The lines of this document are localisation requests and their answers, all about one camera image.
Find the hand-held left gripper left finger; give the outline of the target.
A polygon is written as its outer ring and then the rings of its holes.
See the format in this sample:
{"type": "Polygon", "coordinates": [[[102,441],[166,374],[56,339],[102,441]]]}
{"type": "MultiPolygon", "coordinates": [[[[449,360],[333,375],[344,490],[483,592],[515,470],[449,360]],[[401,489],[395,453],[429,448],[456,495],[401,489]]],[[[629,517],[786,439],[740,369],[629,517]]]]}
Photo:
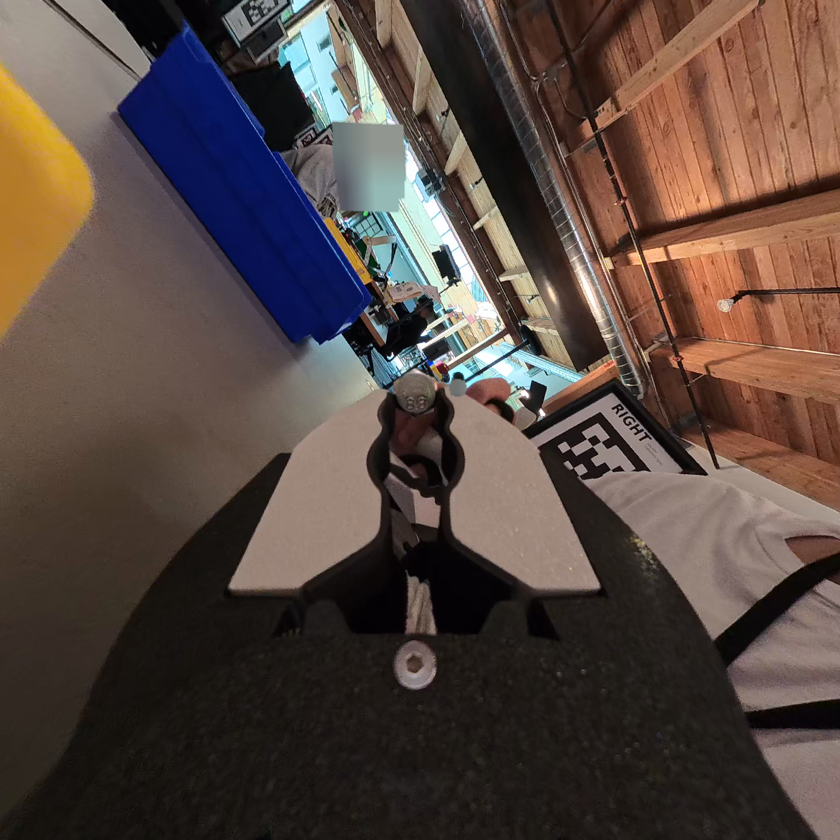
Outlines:
{"type": "Polygon", "coordinates": [[[391,419],[391,395],[376,391],[294,448],[229,594],[381,597],[402,588],[384,487],[391,419]]]}

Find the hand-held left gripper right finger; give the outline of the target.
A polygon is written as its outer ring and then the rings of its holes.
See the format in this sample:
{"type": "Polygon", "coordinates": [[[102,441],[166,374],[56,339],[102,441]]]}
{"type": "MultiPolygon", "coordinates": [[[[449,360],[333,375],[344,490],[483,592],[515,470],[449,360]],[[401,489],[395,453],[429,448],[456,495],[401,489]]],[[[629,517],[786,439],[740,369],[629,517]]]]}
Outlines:
{"type": "Polygon", "coordinates": [[[601,584],[537,446],[468,395],[438,394],[457,548],[536,596],[594,595],[601,584]]]}

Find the steel hex bolt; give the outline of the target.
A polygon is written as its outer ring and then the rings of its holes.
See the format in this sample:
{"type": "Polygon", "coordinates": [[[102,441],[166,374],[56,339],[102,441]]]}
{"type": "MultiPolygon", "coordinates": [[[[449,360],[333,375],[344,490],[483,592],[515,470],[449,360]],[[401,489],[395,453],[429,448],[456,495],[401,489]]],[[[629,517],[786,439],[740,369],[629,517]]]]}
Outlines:
{"type": "Polygon", "coordinates": [[[438,383],[433,376],[412,370],[394,382],[392,393],[405,414],[420,417],[434,409],[438,383]]]}

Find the blue plastic bin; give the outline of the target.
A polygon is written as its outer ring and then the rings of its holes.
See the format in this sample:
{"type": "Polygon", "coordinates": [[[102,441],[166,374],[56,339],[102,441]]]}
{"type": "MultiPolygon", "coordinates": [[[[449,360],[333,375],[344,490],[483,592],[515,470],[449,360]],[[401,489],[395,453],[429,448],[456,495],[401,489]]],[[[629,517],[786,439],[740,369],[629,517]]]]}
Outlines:
{"type": "Polygon", "coordinates": [[[331,341],[371,303],[324,219],[188,24],[118,112],[289,341],[331,341]]]}

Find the yellow plastic bin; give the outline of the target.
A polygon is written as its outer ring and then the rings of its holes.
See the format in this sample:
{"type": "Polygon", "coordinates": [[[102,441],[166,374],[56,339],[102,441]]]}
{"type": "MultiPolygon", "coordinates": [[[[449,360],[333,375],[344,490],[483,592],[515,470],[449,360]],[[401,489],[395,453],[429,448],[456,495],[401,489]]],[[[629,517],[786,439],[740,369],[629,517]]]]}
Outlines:
{"type": "Polygon", "coordinates": [[[2,66],[2,336],[81,230],[94,198],[76,147],[2,66]]]}

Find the grey desk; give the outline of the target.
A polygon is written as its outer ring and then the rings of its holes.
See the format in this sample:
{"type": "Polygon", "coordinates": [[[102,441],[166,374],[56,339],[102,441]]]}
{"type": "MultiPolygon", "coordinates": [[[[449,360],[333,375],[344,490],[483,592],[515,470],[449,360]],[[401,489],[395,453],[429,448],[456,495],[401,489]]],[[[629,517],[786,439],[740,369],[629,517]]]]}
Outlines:
{"type": "Polygon", "coordinates": [[[102,2],[2,2],[2,63],[96,202],[2,340],[2,816],[51,771],[132,609],[278,453],[373,384],[290,343],[117,114],[148,69],[102,2]]]}

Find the person's right hand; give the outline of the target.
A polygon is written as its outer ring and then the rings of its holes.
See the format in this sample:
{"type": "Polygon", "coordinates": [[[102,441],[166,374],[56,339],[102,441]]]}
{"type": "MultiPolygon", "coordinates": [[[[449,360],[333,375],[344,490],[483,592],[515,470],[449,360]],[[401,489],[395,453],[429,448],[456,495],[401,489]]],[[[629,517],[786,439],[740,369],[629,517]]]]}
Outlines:
{"type": "MultiPolygon", "coordinates": [[[[483,405],[493,413],[501,415],[500,405],[509,398],[509,383],[501,378],[477,381],[466,389],[465,396],[483,405]]],[[[418,446],[427,430],[434,430],[436,415],[434,410],[423,415],[412,415],[399,408],[395,413],[390,449],[394,455],[403,457],[418,452],[418,446]]]]}

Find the black-framed marker sign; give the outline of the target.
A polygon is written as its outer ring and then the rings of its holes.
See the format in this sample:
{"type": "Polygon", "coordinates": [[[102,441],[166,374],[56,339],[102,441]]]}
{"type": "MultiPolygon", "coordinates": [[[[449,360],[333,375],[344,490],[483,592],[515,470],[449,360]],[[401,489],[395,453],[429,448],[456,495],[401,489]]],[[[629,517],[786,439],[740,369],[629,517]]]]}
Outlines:
{"type": "Polygon", "coordinates": [[[581,480],[617,473],[705,476],[675,435],[620,381],[612,380],[524,430],[581,480]]]}
{"type": "Polygon", "coordinates": [[[242,46],[265,26],[278,22],[292,1],[218,2],[219,17],[233,41],[242,46]]]}

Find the person's white shirt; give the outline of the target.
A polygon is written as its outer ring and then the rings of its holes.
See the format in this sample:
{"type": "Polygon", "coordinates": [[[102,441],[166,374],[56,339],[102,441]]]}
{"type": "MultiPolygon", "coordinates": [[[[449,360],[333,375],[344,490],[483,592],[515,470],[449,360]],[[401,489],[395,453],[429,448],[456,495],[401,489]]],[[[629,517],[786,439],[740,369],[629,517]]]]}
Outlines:
{"type": "MultiPolygon", "coordinates": [[[[666,567],[712,637],[807,564],[838,553],[838,519],[804,516],[712,477],[608,474],[588,483],[666,567]]],[[[838,573],[818,582],[728,668],[743,709],[837,700],[838,573]]],[[[755,729],[819,838],[839,838],[838,728],[755,729]]]]}

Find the black ceiling beam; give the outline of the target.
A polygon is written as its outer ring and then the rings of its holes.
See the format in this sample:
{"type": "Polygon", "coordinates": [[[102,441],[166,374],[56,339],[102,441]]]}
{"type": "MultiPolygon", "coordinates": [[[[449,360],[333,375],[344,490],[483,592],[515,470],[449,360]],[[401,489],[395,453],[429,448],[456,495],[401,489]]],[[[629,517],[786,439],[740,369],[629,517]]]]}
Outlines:
{"type": "Polygon", "coordinates": [[[459,2],[402,2],[570,362],[607,355],[592,310],[459,2]]]}

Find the silver spiral duct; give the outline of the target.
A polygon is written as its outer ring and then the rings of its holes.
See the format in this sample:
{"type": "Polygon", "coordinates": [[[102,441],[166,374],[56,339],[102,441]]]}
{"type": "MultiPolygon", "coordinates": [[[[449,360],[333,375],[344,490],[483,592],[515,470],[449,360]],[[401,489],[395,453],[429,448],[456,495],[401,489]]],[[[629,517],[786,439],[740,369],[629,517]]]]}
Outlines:
{"type": "Polygon", "coordinates": [[[644,354],[637,346],[624,305],[585,225],[587,217],[582,213],[580,196],[570,183],[553,128],[541,114],[533,84],[527,78],[501,13],[491,10],[488,2],[466,1],[460,5],[548,209],[571,273],[616,365],[618,378],[642,402],[650,386],[644,354]]]}

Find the black pipe wall lamp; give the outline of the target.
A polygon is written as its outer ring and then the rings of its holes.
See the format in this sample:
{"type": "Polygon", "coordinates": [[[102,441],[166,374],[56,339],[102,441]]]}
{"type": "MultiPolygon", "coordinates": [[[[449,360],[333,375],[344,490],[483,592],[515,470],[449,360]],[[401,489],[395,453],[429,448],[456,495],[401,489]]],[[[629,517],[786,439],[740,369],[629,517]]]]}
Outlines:
{"type": "Polygon", "coordinates": [[[745,298],[838,296],[839,292],[839,287],[760,288],[738,290],[730,298],[718,300],[717,308],[720,312],[729,313],[736,304],[745,298]]]}

